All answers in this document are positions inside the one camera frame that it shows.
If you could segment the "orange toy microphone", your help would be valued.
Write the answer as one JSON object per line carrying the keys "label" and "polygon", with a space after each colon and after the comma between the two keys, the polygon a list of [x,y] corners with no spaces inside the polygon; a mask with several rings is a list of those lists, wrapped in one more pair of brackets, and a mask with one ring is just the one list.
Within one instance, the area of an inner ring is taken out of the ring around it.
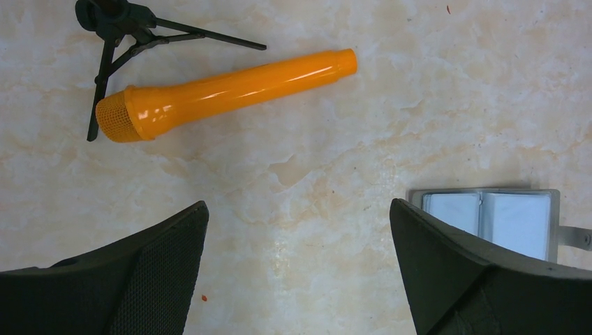
{"label": "orange toy microphone", "polygon": [[352,49],[330,50],[171,87],[134,87],[96,106],[113,142],[150,141],[173,128],[339,81],[357,72]]}

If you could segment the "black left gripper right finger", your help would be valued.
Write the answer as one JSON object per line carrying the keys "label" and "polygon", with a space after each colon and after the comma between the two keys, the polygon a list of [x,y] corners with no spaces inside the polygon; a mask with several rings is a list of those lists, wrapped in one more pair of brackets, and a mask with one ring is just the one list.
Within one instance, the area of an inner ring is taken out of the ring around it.
{"label": "black left gripper right finger", "polygon": [[591,272],[510,251],[395,198],[390,227],[418,334],[590,334]]}

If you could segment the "black tripod microphone stand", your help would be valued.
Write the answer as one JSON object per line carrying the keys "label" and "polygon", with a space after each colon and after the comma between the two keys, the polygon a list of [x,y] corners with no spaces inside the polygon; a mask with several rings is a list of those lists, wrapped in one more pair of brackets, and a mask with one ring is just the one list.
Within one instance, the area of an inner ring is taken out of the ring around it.
{"label": "black tripod microphone stand", "polygon": [[139,53],[158,45],[203,38],[254,50],[267,49],[264,44],[159,18],[148,7],[128,1],[78,0],[75,14],[84,30],[96,33],[103,41],[98,75],[94,79],[96,88],[87,132],[88,142],[98,136],[96,106],[105,98],[110,76]]}

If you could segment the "grey leather card holder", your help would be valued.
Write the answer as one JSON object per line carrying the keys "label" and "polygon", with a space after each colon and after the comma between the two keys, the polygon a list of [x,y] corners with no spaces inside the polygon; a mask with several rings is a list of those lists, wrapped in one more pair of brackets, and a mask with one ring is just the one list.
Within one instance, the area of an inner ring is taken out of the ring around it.
{"label": "grey leather card holder", "polygon": [[411,190],[408,200],[428,214],[531,258],[556,262],[559,246],[591,250],[591,230],[560,224],[555,189],[442,188]]}

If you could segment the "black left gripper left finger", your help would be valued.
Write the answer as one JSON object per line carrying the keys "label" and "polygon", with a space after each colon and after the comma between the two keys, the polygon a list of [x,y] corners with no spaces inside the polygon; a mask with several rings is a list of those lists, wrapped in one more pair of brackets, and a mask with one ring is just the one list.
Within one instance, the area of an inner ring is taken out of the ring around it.
{"label": "black left gripper left finger", "polygon": [[1,273],[2,334],[181,334],[198,278],[203,201],[50,267]]}

